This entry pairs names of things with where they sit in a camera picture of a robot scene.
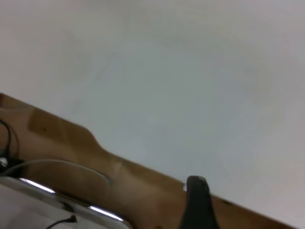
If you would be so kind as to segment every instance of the black cable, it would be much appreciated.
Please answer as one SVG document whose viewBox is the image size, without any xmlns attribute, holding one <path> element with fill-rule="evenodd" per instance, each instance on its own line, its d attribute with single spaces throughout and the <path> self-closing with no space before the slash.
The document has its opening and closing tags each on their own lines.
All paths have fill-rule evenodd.
<svg viewBox="0 0 305 229">
<path fill-rule="evenodd" d="M 9 125 L 6 124 L 6 122 L 4 122 L 2 119 L 0 119 L 0 124 L 4 125 L 6 130 L 8 131 L 8 142 L 5 146 L 4 152 L 2 155 L 0 155 L 1 157 L 8 157 L 10 154 L 10 143 L 11 143 L 11 131 L 10 131 L 10 127 Z"/>
<path fill-rule="evenodd" d="M 51 229 L 52 227 L 54 227 L 54 226 L 56 226 L 57 224 L 60 224 L 60 223 L 76 223 L 76 222 L 77 222 L 76 216 L 72 215 L 70 218 L 58 220 L 55 223 L 52 223 L 51 225 L 46 227 L 46 229 Z"/>
</svg>

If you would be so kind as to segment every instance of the black object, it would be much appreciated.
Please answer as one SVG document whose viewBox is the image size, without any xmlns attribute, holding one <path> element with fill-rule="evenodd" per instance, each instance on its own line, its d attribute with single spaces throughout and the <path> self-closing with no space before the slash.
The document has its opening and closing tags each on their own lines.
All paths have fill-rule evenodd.
<svg viewBox="0 0 305 229">
<path fill-rule="evenodd" d="M 179 229 L 219 229 L 210 189 L 203 177 L 187 178 L 186 207 Z"/>
<path fill-rule="evenodd" d="M 8 142 L 4 148 L 4 151 L 1 153 L 0 157 L 8 157 L 10 154 L 10 142 L 11 142 L 11 131 L 9 125 L 6 124 L 2 119 L 0 119 L 0 124 L 4 125 L 8 131 Z"/>
<path fill-rule="evenodd" d="M 8 141 L 7 144 L 0 153 L 0 173 L 5 172 L 10 167 L 16 166 L 18 164 L 21 164 L 23 160 L 17 159 L 10 156 L 10 143 L 11 143 L 11 131 L 9 125 L 4 122 L 2 119 L 0 119 L 0 124 L 4 125 L 7 132 L 8 132 Z M 7 174 L 8 177 L 18 178 L 21 176 L 22 168 L 17 168 Z"/>
<path fill-rule="evenodd" d="M 76 216 L 72 215 L 70 218 L 58 220 L 55 223 L 52 223 L 51 225 L 49 225 L 46 229 L 51 229 L 52 227 L 54 227 L 60 223 L 77 223 Z"/>
</svg>

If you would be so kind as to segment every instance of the cable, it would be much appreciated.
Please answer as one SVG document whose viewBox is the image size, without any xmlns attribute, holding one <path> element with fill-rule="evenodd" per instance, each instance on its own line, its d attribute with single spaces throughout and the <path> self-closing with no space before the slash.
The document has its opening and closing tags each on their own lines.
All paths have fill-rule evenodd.
<svg viewBox="0 0 305 229">
<path fill-rule="evenodd" d="M 60 223 L 76 223 L 76 222 L 77 222 L 76 216 L 72 215 L 70 218 L 58 220 L 55 223 L 52 223 L 51 225 L 46 227 L 46 229 L 51 229 L 52 227 L 54 227 L 54 226 L 56 226 L 57 224 L 60 224 Z"/>
<path fill-rule="evenodd" d="M 83 168 L 83 169 L 86 169 L 88 171 L 91 171 L 97 175 L 99 175 L 100 177 L 103 178 L 104 181 L 106 181 L 109 185 L 111 185 L 111 179 L 99 172 L 99 171 L 96 171 L 95 169 L 92 169 L 92 168 L 88 168 L 88 167 L 85 167 L 85 166 L 81 166 L 79 164 L 76 164 L 76 163 L 73 163 L 73 162 L 70 162 L 70 161 L 64 161 L 64 160 L 57 160 L 57 159 L 39 159 L 39 160 L 32 160 L 32 161 L 26 161 L 26 162 L 23 162 L 19 165 L 16 165 L 16 166 L 12 166 L 10 167 L 9 169 L 7 169 L 6 171 L 4 171 L 3 173 L 0 174 L 0 176 L 4 177 L 6 176 L 8 173 L 10 173 L 11 171 L 19 168 L 19 167 L 23 167 L 23 166 L 27 166 L 27 165 L 30 165 L 30 164 L 35 164 L 35 163 L 41 163 L 41 162 L 59 162 L 59 163 L 65 163 L 65 164 L 68 164 L 68 165 L 72 165 L 72 166 L 77 166 L 77 167 L 80 167 L 80 168 Z"/>
<path fill-rule="evenodd" d="M 7 125 L 2 119 L 0 119 L 0 124 L 4 125 L 8 131 L 8 142 L 5 146 L 3 154 L 1 155 L 1 157 L 7 157 L 10 154 L 11 131 L 9 125 Z"/>
</svg>

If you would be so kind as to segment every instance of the white wall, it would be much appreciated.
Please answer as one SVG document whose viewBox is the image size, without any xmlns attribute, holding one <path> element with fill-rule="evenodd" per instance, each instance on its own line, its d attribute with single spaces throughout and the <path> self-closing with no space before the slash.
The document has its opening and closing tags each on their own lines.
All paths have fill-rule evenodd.
<svg viewBox="0 0 305 229">
<path fill-rule="evenodd" d="M 300 0 L 1 0 L 0 91 L 305 227 Z"/>
</svg>

